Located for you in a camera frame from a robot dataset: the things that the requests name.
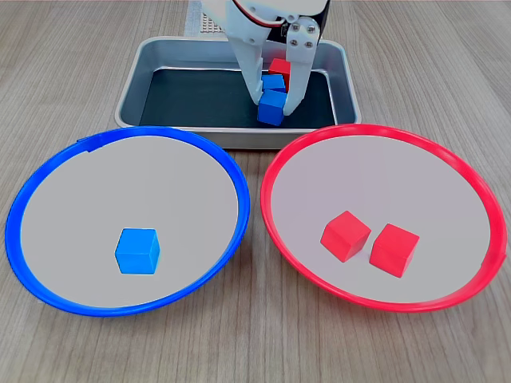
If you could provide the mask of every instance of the tray rim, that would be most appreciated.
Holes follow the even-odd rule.
[[[309,147],[317,142],[337,138],[341,136],[382,136],[391,139],[400,140],[422,148],[430,154],[440,158],[460,174],[465,181],[474,189],[481,199],[486,214],[488,215],[490,225],[489,247],[481,268],[476,275],[468,281],[463,287],[446,295],[443,298],[428,302],[397,303],[383,302],[374,299],[364,298],[359,295],[349,293],[331,285],[329,282],[320,278],[318,275],[309,271],[286,247],[279,236],[279,232],[273,222],[271,210],[271,193],[275,180],[282,167],[299,151]],[[443,310],[456,306],[471,299],[484,290],[497,275],[504,263],[507,247],[507,228],[505,225],[504,213],[488,184],[483,178],[464,160],[425,137],[416,135],[405,130],[391,128],[376,124],[343,124],[322,128],[319,131],[308,133],[300,138],[293,140],[284,147],[270,163],[261,184],[259,208],[263,216],[264,224],[267,228],[273,243],[277,246],[282,256],[305,278],[313,282],[316,286],[325,291],[352,302],[360,306],[369,307],[376,310],[397,312],[397,313],[423,313],[436,310]]]
[[[114,113],[114,120],[115,120],[117,126],[119,126],[120,128],[128,128],[128,127],[136,126],[136,125],[126,124],[122,120],[121,110],[122,110],[122,107],[126,101],[126,97],[128,96],[128,91],[129,91],[130,85],[132,83],[135,70],[137,69],[137,65],[140,60],[142,50],[148,44],[155,42],[155,41],[190,41],[190,42],[195,42],[195,41],[219,42],[220,41],[220,42],[228,42],[228,39],[224,38],[224,37],[211,37],[211,36],[206,37],[206,38],[186,37],[186,36],[155,36],[153,38],[148,38],[146,40],[143,40],[143,42],[141,44],[139,44],[137,51],[135,53],[133,63],[129,70],[128,77],[127,77],[124,87],[122,89],[121,97],[119,99],[119,102],[117,103],[117,107],[116,107],[116,110]],[[331,45],[341,52],[341,54],[343,56],[344,69],[345,69],[346,79],[347,79],[347,83],[348,83],[348,88],[350,90],[352,106],[353,106],[353,110],[355,112],[355,122],[353,122],[353,124],[360,124],[361,123],[360,109],[359,109],[358,101],[357,101],[356,94],[355,94],[355,87],[353,85],[351,71],[350,71],[350,68],[348,65],[348,61],[347,61],[346,50],[344,49],[344,47],[342,45],[340,45],[339,43],[337,43],[335,41],[331,41],[331,40],[321,39],[319,41],[319,44],[320,45]],[[166,69],[187,69],[187,68],[181,68],[181,67],[162,67],[162,69],[163,68],[166,68]],[[324,73],[324,71],[320,71],[320,70],[315,70],[315,72],[320,72],[326,76],[328,85],[329,85],[329,92],[330,92],[330,96],[331,96],[330,80],[327,76],[327,73]],[[330,97],[330,99],[331,99],[332,108],[334,108],[332,97]],[[334,109],[333,109],[333,112],[334,112],[334,119],[336,121],[335,123],[337,124],[337,118],[335,117]],[[256,134],[275,133],[275,134],[281,134],[281,135],[282,134],[290,134],[290,135],[299,135],[299,136],[302,136],[303,134],[307,134],[309,132],[314,132],[315,130],[318,130],[315,128],[301,128],[301,129],[293,129],[293,128],[222,128],[222,127],[203,128],[203,127],[187,127],[187,126],[172,126],[172,128],[185,130],[188,132],[196,132],[198,134],[201,134],[201,133],[243,133],[245,135],[251,135],[251,134],[256,135]]]

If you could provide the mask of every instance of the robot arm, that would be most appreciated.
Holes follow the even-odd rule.
[[[291,115],[307,91],[319,38],[331,0],[203,0],[204,12],[225,32],[256,105],[263,95],[263,44],[286,44],[291,63],[284,115]]]

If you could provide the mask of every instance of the red bowl rim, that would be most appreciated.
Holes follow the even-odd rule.
[[[395,140],[404,141],[408,144],[418,146],[440,158],[450,167],[456,170],[472,186],[486,209],[489,218],[490,238],[486,256],[481,264],[478,273],[461,289],[445,296],[428,302],[417,303],[396,303],[382,302],[373,299],[363,298],[351,294],[345,290],[331,285],[319,276],[309,271],[297,258],[286,248],[283,240],[273,222],[271,212],[271,192],[273,185],[280,172],[280,169],[300,150],[316,144],[323,140],[341,136],[381,136]],[[260,195],[260,207],[263,215],[263,221],[267,231],[279,248],[284,258],[303,276],[323,288],[324,290],[349,302],[377,310],[402,312],[402,313],[420,313],[426,311],[435,311],[446,309],[458,305],[474,295],[481,292],[495,277],[505,261],[505,249],[507,246],[507,230],[502,209],[497,198],[490,190],[487,183],[473,170],[465,161],[441,145],[434,143],[422,136],[411,132],[403,131],[388,126],[376,124],[344,124],[327,128],[321,128],[310,132],[292,141],[283,148],[271,162],[263,178]]]

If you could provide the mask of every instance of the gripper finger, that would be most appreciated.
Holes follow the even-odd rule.
[[[319,41],[319,26],[312,18],[301,17],[287,32],[286,60],[291,63],[289,91],[284,116],[290,116],[300,105],[311,76]]]

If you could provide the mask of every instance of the red cube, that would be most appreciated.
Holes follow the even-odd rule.
[[[410,265],[418,240],[417,235],[387,224],[374,241],[369,263],[401,278]]]
[[[327,224],[321,244],[341,262],[346,262],[362,250],[369,234],[369,227],[345,211]]]
[[[275,58],[270,65],[268,74],[282,74],[286,84],[286,92],[289,92],[289,77],[291,76],[291,63],[282,58]]]

